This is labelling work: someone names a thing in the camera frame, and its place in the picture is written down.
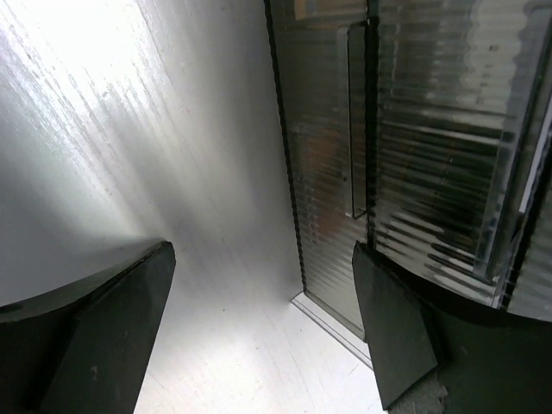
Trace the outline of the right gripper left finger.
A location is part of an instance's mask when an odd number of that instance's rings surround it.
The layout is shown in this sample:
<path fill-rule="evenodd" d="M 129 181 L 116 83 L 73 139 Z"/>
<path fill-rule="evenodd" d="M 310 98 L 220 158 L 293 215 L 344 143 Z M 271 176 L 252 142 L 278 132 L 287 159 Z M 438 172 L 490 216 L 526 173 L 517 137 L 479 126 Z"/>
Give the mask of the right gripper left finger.
<path fill-rule="evenodd" d="M 161 241 L 132 260 L 1 308 L 3 413 L 131 413 L 171 290 Z"/>

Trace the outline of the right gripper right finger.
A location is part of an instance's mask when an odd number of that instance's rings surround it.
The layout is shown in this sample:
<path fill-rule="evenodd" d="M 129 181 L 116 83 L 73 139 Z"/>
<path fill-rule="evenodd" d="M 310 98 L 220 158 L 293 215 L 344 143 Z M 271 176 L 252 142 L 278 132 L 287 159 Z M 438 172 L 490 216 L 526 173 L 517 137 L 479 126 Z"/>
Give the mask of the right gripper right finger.
<path fill-rule="evenodd" d="M 389 413 L 549 413 L 551 325 L 464 298 L 353 251 L 354 286 Z"/>

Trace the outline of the clear acrylic drawer organizer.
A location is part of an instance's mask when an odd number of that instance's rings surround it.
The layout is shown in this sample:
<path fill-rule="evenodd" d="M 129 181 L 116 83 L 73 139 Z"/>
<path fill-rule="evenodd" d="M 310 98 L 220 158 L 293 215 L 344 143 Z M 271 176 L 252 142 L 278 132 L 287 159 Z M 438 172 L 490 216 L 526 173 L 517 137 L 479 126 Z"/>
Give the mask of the clear acrylic drawer organizer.
<path fill-rule="evenodd" d="M 268 1 L 303 288 L 370 362 L 354 245 L 478 304 L 549 321 L 548 1 Z"/>

